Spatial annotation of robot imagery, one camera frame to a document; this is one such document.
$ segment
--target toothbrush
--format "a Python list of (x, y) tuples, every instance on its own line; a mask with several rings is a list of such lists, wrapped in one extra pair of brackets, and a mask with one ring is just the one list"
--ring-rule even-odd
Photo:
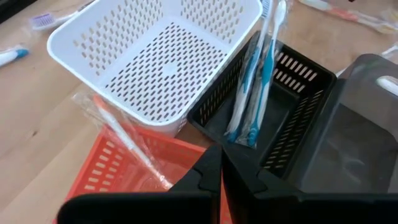
[[(394, 44), (394, 46), (390, 47), (389, 49), (383, 51), (380, 56), (384, 57), (385, 59), (389, 59), (392, 56), (392, 53), (394, 51), (398, 50), (398, 42)], [(339, 77), (347, 68), (342, 69), (338, 73), (336, 73), (336, 76)]]
[(36, 16), (30, 19), (30, 24), (32, 25), (32, 29), (36, 31), (42, 30), (51, 30), (54, 29), (62, 24), (64, 24), (69, 19), (73, 18), (77, 15), (81, 10), (91, 4), (93, 1), (83, 5), (80, 7), (76, 12), (69, 14), (67, 16), (63, 16), (61, 18), (56, 18), (53, 14), (47, 13), (40, 16)]
[(279, 27), (282, 25), (286, 16), (287, 5), (285, 0), (281, 0), (274, 14), (274, 31), (272, 33), (271, 42), (269, 44), (268, 53), (264, 60), (264, 66), (262, 68), (262, 80), (261, 90), (258, 92), (257, 98), (258, 104), (254, 108), (253, 117), (251, 120), (250, 132), (248, 134), (248, 146), (254, 146), (257, 141), (257, 136), (261, 127), (262, 119), (266, 111), (269, 85), (271, 81), (272, 71), (274, 70), (274, 52), (275, 42), (278, 36)]
[(246, 65), (246, 68), (244, 70), (243, 80), (241, 82), (240, 87), (238, 88), (238, 91), (236, 92), (234, 111), (231, 121), (229, 122), (227, 128), (229, 142), (235, 142), (239, 134), (239, 125), (241, 123), (243, 111), (248, 102), (249, 90), (252, 86), (254, 76), (256, 74), (256, 67), (260, 58), (262, 45), (264, 44), (264, 39), (266, 38), (266, 34), (268, 31), (268, 25), (272, 13), (272, 2), (273, 0), (262, 1), (261, 17), (264, 18), (264, 23), (262, 24), (261, 33), (258, 38), (256, 48), (254, 49), (254, 53), (252, 54), (248, 64)]
[(27, 54), (29, 54), (29, 51), (27, 49), (22, 49), (22, 48), (12, 49), (0, 53), (0, 67), (14, 60), (25, 57)]
[(394, 25), (386, 21), (365, 15), (358, 11), (343, 10), (338, 7), (332, 6), (331, 4), (324, 2), (322, 0), (298, 0), (298, 1), (304, 5), (318, 9), (320, 11), (324, 11), (333, 16), (338, 16), (347, 21), (353, 21), (366, 25), (383, 34), (394, 34), (398, 31), (398, 27), (395, 27)]
[(163, 174), (161, 174), (155, 168), (150, 159), (141, 151), (141, 149), (137, 146), (137, 144), (130, 138), (128, 133), (119, 124), (118, 120), (109, 111), (108, 107), (106, 106), (105, 102), (101, 99), (101, 97), (99, 95), (95, 95), (93, 99), (95, 105), (98, 107), (99, 113), (111, 126), (113, 131), (118, 135), (123, 144), (125, 144), (126, 147), (130, 151), (132, 151), (142, 161), (142, 163), (157, 177), (157, 179), (162, 184), (163, 188), (165, 189), (171, 188), (172, 184), (166, 179), (166, 177)]

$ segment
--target toothbrush handle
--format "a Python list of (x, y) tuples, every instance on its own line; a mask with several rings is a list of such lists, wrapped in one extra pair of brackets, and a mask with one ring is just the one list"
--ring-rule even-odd
[(254, 146), (257, 141), (257, 136), (260, 131), (262, 119), (266, 111), (269, 85), (271, 80), (272, 71), (274, 69), (274, 49), (275, 40), (271, 40), (270, 49), (268, 50), (264, 67), (262, 68), (262, 85), (259, 94), (257, 95), (257, 104), (254, 108), (254, 114), (252, 117), (252, 125), (248, 134), (248, 145)]

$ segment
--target black plastic basket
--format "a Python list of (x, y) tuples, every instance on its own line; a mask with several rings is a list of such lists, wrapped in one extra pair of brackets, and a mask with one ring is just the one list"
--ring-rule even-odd
[(284, 179), (300, 153), (308, 130), (322, 110), (336, 76), (282, 45), (276, 56), (274, 81), (257, 149), (229, 143), (224, 133), (232, 116), (236, 85), (246, 50), (247, 45), (198, 100), (188, 113), (188, 121), (224, 145), (225, 149), (240, 150), (255, 164)]

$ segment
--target toothbrush head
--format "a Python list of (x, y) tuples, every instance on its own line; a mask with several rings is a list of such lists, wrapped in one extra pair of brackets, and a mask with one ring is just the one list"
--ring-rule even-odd
[(285, 0), (279, 1), (274, 14), (275, 26), (282, 25), (283, 21), (285, 20), (286, 11), (287, 11), (286, 1)]
[(58, 26), (57, 19), (50, 13), (30, 19), (33, 30), (49, 30)]
[(268, 18), (272, 14), (272, 1), (273, 0), (262, 0), (262, 14), (261, 17)]

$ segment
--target toothbrush bristles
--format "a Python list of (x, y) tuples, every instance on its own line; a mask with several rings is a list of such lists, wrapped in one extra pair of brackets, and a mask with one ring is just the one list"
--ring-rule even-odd
[(55, 18), (52, 14), (44, 14), (41, 16), (36, 16), (30, 20), (33, 27), (43, 27), (55, 22)]

